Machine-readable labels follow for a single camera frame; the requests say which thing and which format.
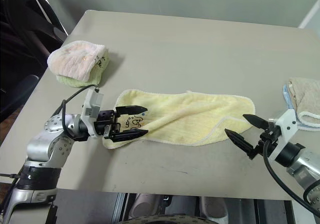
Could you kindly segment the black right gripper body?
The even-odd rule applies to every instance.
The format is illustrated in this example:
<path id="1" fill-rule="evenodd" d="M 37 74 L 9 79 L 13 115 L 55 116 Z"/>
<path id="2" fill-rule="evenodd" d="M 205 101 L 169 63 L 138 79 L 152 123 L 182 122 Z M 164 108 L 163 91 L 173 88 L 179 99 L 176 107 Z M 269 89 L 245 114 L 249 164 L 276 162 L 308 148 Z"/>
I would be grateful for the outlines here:
<path id="1" fill-rule="evenodd" d="M 249 151 L 247 151 L 247 156 L 250 160 L 253 160 L 256 155 L 263 155 L 263 148 L 266 146 L 267 143 L 269 143 L 269 146 L 267 148 L 267 157 L 271 155 L 277 144 L 275 142 L 277 141 L 277 128 L 270 128 L 264 131 L 259 136 L 259 141 L 256 146 L 251 145 L 250 143 L 247 143 L 249 146 Z"/>

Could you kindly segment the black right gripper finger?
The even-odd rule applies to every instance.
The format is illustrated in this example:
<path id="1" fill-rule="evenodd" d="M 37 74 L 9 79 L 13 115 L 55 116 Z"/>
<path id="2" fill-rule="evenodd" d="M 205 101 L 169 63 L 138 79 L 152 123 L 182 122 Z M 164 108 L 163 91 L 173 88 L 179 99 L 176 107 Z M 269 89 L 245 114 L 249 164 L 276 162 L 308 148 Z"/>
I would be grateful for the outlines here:
<path id="1" fill-rule="evenodd" d="M 258 129 L 267 130 L 269 128 L 269 123 L 259 116 L 254 114 L 243 114 L 242 115 L 251 125 Z"/>
<path id="2" fill-rule="evenodd" d="M 225 128 L 224 131 L 233 144 L 244 151 L 248 157 L 254 157 L 254 147 L 245 141 L 243 136 L 230 129 Z"/>

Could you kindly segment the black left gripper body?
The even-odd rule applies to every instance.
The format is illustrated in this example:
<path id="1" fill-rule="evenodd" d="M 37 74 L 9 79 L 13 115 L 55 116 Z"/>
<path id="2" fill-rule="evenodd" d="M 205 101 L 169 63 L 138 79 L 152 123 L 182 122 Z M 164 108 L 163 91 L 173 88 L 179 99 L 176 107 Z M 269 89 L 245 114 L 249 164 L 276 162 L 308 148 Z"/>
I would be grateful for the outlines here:
<path id="1" fill-rule="evenodd" d="M 118 133 L 118 116 L 114 110 L 101 110 L 94 122 L 95 132 L 104 139 L 112 138 Z"/>

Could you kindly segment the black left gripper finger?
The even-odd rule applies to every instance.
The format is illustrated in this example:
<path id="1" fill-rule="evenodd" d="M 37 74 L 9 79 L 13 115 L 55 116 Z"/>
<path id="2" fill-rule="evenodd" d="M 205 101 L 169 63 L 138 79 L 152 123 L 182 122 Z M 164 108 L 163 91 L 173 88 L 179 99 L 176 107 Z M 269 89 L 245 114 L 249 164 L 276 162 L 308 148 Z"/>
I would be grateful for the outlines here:
<path id="1" fill-rule="evenodd" d="M 147 134 L 149 131 L 145 129 L 130 129 L 130 130 L 124 130 L 122 132 L 112 133 L 110 136 L 107 137 L 107 139 L 110 139 L 112 142 L 124 142 L 124 141 L 130 141 L 134 139 L 138 139 L 145 134 Z"/>
<path id="2" fill-rule="evenodd" d="M 115 108 L 117 115 L 138 115 L 146 112 L 148 109 L 139 105 L 117 106 Z"/>

